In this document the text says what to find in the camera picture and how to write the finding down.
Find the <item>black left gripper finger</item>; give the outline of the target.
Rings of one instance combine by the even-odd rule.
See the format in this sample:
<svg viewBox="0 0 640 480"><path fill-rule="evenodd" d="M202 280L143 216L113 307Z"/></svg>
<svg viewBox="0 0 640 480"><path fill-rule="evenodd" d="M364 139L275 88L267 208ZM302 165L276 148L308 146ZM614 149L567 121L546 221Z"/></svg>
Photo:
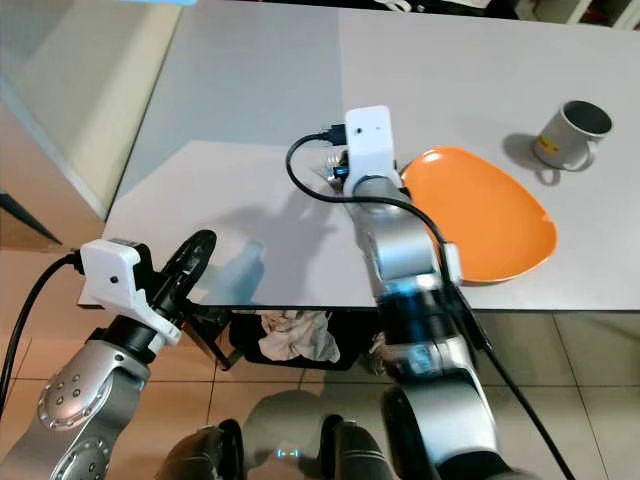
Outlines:
<svg viewBox="0 0 640 480"><path fill-rule="evenodd" d="M216 248L218 236L214 232L196 232L182 244L182 298L188 300L189 293L205 274Z"/></svg>
<svg viewBox="0 0 640 480"><path fill-rule="evenodd" d="M193 285L204 275L209 265L209 232L197 230L180 244L164 268L168 282Z"/></svg>

